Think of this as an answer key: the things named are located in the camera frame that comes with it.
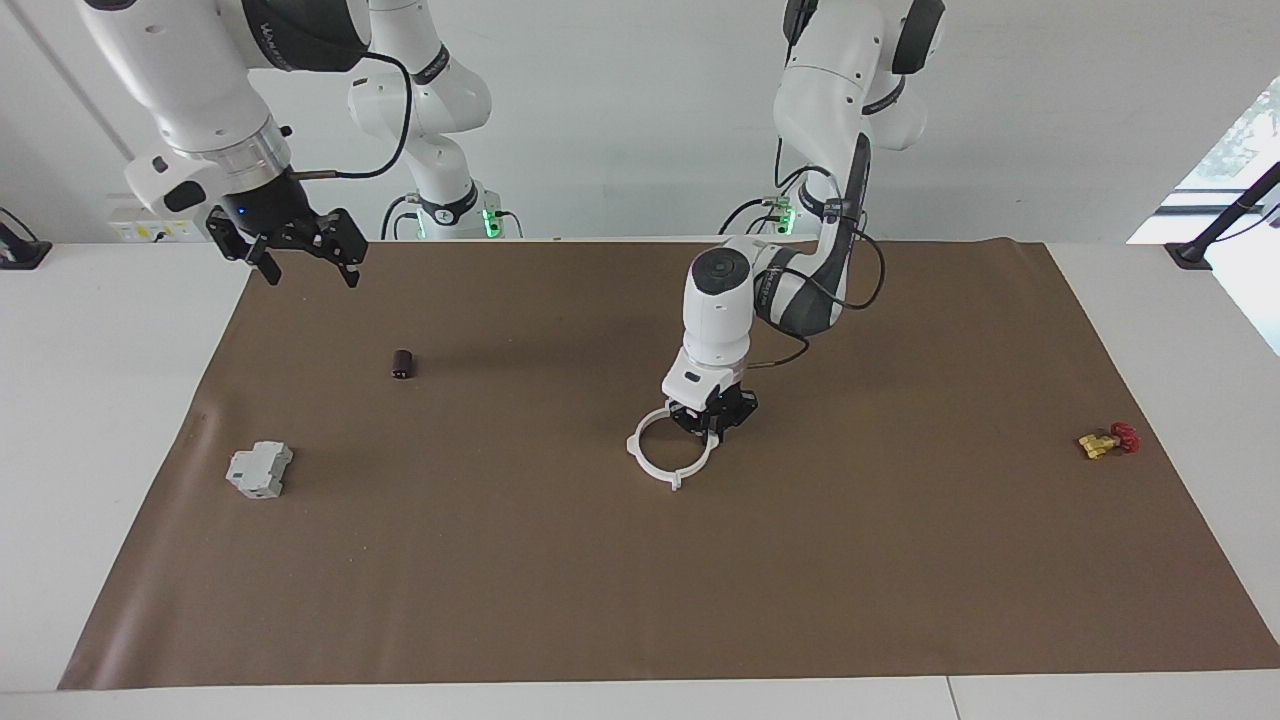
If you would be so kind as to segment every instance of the brown tabletop covering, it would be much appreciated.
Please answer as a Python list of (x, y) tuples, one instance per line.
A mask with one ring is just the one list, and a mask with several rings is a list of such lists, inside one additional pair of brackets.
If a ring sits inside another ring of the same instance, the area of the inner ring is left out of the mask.
[[(1280, 666), (1042, 246), (887, 246), (878, 305), (750, 373), (760, 410), (684, 489), (650, 479), (625, 439), (696, 252), (379, 245), (356, 291), (280, 258), (61, 687)], [(402, 347), (416, 379), (390, 377)], [(1085, 460), (1116, 420), (1142, 452)], [(223, 479), (261, 439), (296, 452), (279, 500)]]

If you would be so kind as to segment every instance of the wall socket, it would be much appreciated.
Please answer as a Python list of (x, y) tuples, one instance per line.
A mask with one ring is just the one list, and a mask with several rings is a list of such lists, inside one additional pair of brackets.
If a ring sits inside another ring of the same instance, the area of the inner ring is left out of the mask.
[(165, 220), (143, 208), (122, 208), (108, 224), (120, 242), (211, 242), (205, 228), (191, 220)]

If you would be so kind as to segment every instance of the small dark cylinder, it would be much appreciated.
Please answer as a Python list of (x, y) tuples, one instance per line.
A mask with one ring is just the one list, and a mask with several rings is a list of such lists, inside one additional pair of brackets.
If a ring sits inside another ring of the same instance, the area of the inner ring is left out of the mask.
[(392, 377), (397, 380), (407, 380), (413, 377), (413, 354), (408, 350), (397, 350), (392, 361)]

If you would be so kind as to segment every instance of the yellow and red toy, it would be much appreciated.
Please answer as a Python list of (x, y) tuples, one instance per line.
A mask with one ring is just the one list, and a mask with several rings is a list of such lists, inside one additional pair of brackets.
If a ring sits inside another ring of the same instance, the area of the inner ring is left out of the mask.
[(1089, 456), (1089, 460), (1098, 460), (1108, 452), (1124, 452), (1133, 455), (1142, 447), (1138, 433), (1124, 423), (1111, 425), (1111, 434), (1084, 436), (1080, 438), (1080, 447)]

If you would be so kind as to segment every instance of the red object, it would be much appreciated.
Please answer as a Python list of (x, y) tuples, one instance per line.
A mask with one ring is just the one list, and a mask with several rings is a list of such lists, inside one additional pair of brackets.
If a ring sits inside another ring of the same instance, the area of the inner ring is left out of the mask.
[(1120, 450), (1123, 450), (1125, 455), (1133, 455), (1142, 447), (1142, 441), (1138, 439), (1138, 433), (1124, 423), (1111, 425), (1111, 434), (1120, 441)]

